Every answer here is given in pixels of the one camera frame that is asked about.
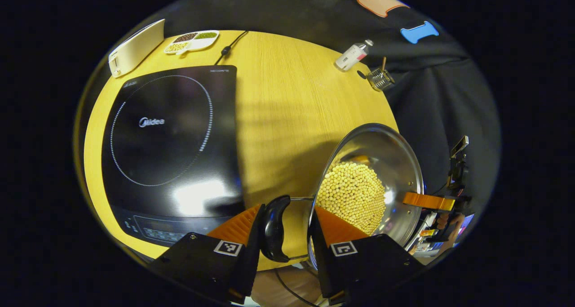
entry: induction cooktop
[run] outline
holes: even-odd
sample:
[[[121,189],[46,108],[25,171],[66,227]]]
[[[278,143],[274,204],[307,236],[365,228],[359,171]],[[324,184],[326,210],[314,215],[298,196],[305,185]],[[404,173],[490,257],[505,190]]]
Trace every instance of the induction cooktop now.
[[[171,246],[244,210],[236,155],[236,67],[195,66],[126,81],[102,146],[106,196],[125,233]]]

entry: plastic bottle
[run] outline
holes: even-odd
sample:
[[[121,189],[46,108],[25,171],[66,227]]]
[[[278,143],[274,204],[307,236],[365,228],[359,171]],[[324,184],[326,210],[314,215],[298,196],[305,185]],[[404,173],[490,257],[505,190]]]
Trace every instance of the plastic bottle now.
[[[351,69],[351,67],[367,55],[369,52],[368,47],[370,46],[373,46],[372,40],[365,40],[365,43],[355,43],[351,45],[351,47],[343,52],[341,57],[335,61],[335,66],[342,71]]]

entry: yellow wooden table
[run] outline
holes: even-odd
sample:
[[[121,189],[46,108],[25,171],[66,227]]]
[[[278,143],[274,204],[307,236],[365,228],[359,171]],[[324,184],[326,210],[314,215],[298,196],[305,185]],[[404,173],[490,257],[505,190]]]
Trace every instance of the yellow wooden table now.
[[[221,31],[213,45],[183,55],[166,55],[164,40],[135,70],[111,77],[95,103],[84,147],[86,181],[94,208],[111,235],[157,258],[166,247],[121,231],[107,206],[101,171],[104,128],[122,84],[144,74],[179,67],[213,65],[224,46],[242,31]],[[381,123],[397,130],[382,92],[358,76],[368,68],[358,63],[348,72],[333,62],[340,53],[307,41],[270,33],[249,32],[233,46],[220,65],[238,68],[236,119],[238,160],[246,207],[268,203],[283,194],[314,193],[329,156],[358,125]],[[306,227],[310,202],[292,202],[283,215],[287,256],[307,254]],[[260,255],[258,270],[304,260],[276,263]]]

